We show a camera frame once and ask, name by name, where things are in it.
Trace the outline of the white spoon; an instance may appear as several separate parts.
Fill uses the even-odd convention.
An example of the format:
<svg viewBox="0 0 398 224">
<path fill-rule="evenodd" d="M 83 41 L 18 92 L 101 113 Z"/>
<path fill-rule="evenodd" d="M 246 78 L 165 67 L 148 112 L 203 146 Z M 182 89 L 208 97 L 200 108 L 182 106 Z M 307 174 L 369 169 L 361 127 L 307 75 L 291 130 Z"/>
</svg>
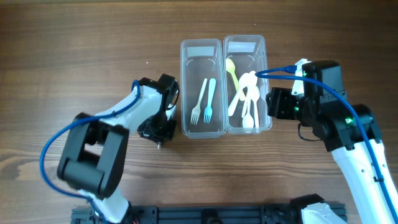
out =
<svg viewBox="0 0 398 224">
<path fill-rule="evenodd" d="M 255 128 L 259 128 L 259 115 L 258 115 L 258 108 L 257 108 L 257 101 L 260 98 L 260 92 L 256 85 L 253 85 L 251 88 L 252 94 L 251 99 L 254 103 L 254 125 Z"/>
<path fill-rule="evenodd" d="M 251 74 L 250 73 L 244 73 L 241 76 L 241 78 L 239 79 L 238 90 L 236 91 L 236 94 L 228 107 L 228 116 L 234 115 L 241 92 L 243 91 L 244 88 L 246 88 L 250 84 L 250 82 L 251 82 Z"/>
</svg>

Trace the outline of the white spoon bowl down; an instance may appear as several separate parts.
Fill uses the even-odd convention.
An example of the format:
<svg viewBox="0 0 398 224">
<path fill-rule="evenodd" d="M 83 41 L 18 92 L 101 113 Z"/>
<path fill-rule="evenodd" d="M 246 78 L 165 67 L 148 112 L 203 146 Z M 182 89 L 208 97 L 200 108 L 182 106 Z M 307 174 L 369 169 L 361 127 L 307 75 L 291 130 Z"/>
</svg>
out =
<svg viewBox="0 0 398 224">
<path fill-rule="evenodd" d="M 250 114 L 250 96 L 247 94 L 245 102 L 244 102 L 244 109 L 243 109 L 243 120 L 242 120 L 242 125 L 243 128 L 249 129 L 253 128 L 254 126 L 254 120 L 251 117 Z"/>
</svg>

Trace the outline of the white spoon crosswise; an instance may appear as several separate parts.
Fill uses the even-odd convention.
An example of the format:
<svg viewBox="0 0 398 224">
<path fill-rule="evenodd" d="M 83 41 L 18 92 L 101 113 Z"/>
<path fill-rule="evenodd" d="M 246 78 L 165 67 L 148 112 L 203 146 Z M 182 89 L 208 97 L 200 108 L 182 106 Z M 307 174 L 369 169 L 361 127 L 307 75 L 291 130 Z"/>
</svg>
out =
<svg viewBox="0 0 398 224">
<path fill-rule="evenodd" d="M 245 117 L 249 112 L 251 89 L 254 85 L 257 85 L 257 76 L 256 76 L 255 71 L 251 71 L 251 72 L 249 72 L 249 85 L 247 86 L 246 99 L 243 104 L 243 110 L 242 110 L 242 114 L 241 114 L 242 118 Z"/>
</svg>

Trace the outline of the white plastic fork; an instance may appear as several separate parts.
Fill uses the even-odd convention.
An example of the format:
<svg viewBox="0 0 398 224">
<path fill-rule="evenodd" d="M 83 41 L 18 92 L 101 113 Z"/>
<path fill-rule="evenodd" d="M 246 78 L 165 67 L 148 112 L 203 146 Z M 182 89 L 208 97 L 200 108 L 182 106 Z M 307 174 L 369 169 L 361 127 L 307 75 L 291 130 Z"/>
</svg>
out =
<svg viewBox="0 0 398 224">
<path fill-rule="evenodd" d="M 202 98 L 203 98 L 203 95 L 204 95 L 204 92 L 205 92 L 207 81 L 208 81 L 208 79 L 205 78 L 203 83 L 202 83 L 197 104 L 192 109 L 190 124 L 197 125 L 197 122 L 198 122 L 198 119 L 199 119 L 199 116 L 200 116 L 200 113 L 201 113 L 200 105 L 201 105 L 201 101 L 202 101 Z"/>
</svg>

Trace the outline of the light blue plastic fork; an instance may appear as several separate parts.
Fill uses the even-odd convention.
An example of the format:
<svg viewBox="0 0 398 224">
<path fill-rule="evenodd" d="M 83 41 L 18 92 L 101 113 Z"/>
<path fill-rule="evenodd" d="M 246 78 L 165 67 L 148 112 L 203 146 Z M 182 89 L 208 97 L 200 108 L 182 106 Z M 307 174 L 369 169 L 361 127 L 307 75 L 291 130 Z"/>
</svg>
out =
<svg viewBox="0 0 398 224">
<path fill-rule="evenodd" d="M 207 106 L 205 108 L 205 114 L 204 114 L 204 122 L 209 123 L 211 121 L 212 117 L 212 101 L 213 101 L 213 96 L 215 93 L 215 88 L 216 88 L 216 80 L 214 78 L 211 78 L 209 81 L 209 89 L 208 89 L 208 100 L 207 100 Z"/>
</svg>

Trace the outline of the yellow plastic spoon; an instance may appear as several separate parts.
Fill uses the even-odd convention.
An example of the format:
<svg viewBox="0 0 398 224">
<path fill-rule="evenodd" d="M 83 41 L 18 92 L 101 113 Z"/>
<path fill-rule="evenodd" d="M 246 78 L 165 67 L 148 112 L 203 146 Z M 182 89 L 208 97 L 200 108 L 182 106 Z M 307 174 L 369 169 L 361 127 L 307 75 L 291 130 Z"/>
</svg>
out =
<svg viewBox="0 0 398 224">
<path fill-rule="evenodd" d="M 235 69 L 236 69 L 235 64 L 230 58 L 227 58 L 225 60 L 225 62 L 226 62 L 226 71 L 231 75 L 231 77 L 233 79 L 234 87 L 236 90 L 238 90 L 239 83 L 238 83 L 238 78 L 235 74 Z"/>
</svg>

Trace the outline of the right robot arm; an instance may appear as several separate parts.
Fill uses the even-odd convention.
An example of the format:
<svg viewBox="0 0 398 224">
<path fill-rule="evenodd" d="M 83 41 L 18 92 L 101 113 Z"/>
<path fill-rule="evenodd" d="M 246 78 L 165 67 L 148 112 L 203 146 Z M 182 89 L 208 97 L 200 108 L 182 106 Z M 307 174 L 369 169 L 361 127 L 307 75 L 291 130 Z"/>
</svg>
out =
<svg viewBox="0 0 398 224">
<path fill-rule="evenodd" d="M 339 63 L 302 59 L 256 75 L 294 81 L 291 89 L 274 87 L 267 94 L 267 114 L 312 128 L 341 169 L 361 221 L 397 223 L 397 190 L 379 126 L 366 105 L 347 102 Z"/>
</svg>

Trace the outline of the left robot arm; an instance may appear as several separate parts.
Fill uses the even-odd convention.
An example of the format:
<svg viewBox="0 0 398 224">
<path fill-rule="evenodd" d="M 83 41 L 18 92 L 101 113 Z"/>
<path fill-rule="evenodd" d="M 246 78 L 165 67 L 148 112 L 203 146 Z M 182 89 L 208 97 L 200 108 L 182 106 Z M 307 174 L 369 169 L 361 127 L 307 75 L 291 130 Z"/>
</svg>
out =
<svg viewBox="0 0 398 224">
<path fill-rule="evenodd" d="M 84 196 L 103 222 L 133 223 L 131 204 L 118 187 L 123 175 L 129 136 L 163 144 L 173 138 L 175 77 L 135 80 L 125 99 L 94 116 L 80 113 L 73 120 L 57 168 L 58 178 Z"/>
</svg>

